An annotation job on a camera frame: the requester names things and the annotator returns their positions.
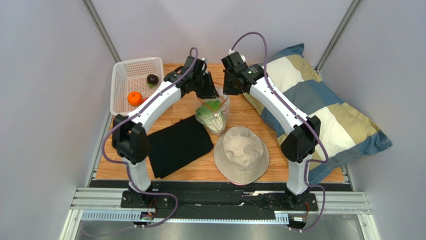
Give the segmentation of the fake orange fruit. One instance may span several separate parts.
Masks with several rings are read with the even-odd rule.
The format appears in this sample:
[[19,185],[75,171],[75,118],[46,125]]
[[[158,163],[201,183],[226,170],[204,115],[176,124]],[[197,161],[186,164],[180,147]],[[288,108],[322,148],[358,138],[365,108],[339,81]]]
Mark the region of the fake orange fruit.
[[138,107],[144,102],[144,98],[140,92],[133,91],[128,94],[127,102],[133,107]]

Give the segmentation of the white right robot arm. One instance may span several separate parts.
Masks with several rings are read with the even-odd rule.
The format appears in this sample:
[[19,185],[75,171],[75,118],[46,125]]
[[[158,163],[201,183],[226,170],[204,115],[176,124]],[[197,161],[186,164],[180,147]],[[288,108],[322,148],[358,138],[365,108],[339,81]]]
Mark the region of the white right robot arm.
[[282,201],[291,209],[305,205],[310,187],[307,184],[309,160],[318,144],[321,121],[295,107],[273,84],[263,67],[248,65],[237,52],[230,50],[222,60],[223,92],[226,95],[249,94],[258,100],[278,121],[286,133],[280,150],[288,160],[288,181]]

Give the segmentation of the fake pale cabbage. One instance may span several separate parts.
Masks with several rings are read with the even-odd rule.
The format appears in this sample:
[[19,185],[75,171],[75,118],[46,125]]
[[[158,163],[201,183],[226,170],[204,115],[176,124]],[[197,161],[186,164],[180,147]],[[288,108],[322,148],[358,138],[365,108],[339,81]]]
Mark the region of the fake pale cabbage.
[[213,134],[220,134],[226,128],[226,118],[221,112],[200,107],[195,111],[195,118]]

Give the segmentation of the clear orange zip top bag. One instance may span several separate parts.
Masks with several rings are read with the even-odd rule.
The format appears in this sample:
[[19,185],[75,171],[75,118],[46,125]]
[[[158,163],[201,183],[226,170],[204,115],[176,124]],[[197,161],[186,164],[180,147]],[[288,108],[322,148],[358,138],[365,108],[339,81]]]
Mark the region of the clear orange zip top bag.
[[196,120],[212,134],[221,135],[229,121],[231,99],[224,94],[222,83],[214,82],[214,86],[219,97],[197,98],[194,115]]

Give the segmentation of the fake dark purple eggplant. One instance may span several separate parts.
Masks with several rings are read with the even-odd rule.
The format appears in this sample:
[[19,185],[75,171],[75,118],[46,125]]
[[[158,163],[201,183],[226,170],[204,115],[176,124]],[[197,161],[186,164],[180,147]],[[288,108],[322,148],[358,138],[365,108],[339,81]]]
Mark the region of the fake dark purple eggplant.
[[160,82],[160,78],[156,74],[149,74],[146,77],[146,83],[150,88],[156,87]]

